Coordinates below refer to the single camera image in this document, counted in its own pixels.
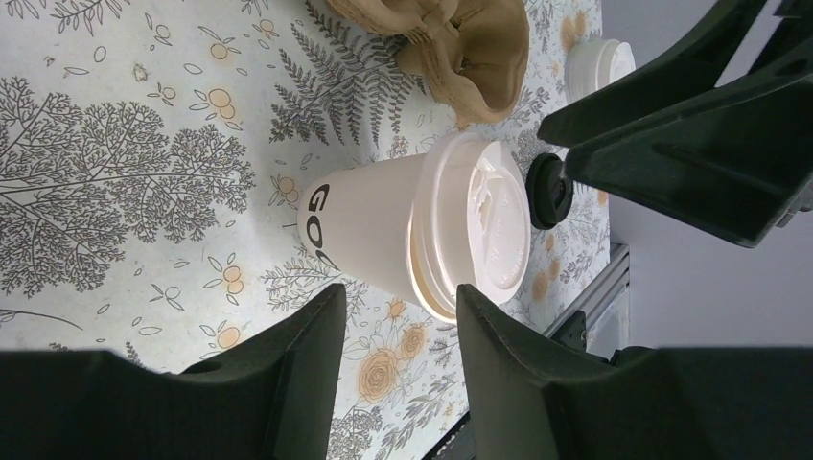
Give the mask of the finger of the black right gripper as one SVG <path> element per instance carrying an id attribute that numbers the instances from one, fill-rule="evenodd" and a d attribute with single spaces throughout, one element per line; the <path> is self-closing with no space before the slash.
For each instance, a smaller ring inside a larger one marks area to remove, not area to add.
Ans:
<path id="1" fill-rule="evenodd" d="M 712 89 L 765 0 L 717 1 L 677 43 L 633 73 L 546 115 L 537 137 L 571 148 Z"/>
<path id="2" fill-rule="evenodd" d="M 812 43 L 572 148 L 566 175 L 753 248 L 812 177 Z"/>

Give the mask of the white coffee lid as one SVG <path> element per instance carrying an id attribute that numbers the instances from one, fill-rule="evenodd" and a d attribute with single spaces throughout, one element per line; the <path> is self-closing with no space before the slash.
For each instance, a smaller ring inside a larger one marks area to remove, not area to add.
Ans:
<path id="1" fill-rule="evenodd" d="M 421 306 L 455 323 L 458 286 L 496 304 L 519 290 L 530 250 L 526 192 L 512 155 L 473 133 L 438 139 L 422 159 L 409 237 L 413 285 Z"/>

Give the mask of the white paper coffee cup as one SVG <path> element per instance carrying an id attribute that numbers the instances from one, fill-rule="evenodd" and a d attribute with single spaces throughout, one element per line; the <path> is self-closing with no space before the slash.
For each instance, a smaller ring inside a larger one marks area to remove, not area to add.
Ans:
<path id="1" fill-rule="evenodd" d="M 423 154 L 331 172 L 302 193 L 297 230 L 309 254 L 455 323 L 413 271 L 411 224 Z"/>

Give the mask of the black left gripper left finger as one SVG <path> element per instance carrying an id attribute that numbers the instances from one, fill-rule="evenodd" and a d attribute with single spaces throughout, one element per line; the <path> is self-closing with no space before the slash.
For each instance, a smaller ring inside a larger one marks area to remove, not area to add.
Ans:
<path id="1" fill-rule="evenodd" d="M 179 374 L 109 351 L 1 355 L 5 459 L 323 459 L 346 290 Z"/>

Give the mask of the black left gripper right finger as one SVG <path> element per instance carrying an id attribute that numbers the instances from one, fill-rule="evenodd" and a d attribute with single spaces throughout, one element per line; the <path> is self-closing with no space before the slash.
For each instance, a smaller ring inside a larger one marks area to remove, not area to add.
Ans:
<path id="1" fill-rule="evenodd" d="M 456 294 L 479 459 L 808 459 L 808 347 L 577 351 Z"/>

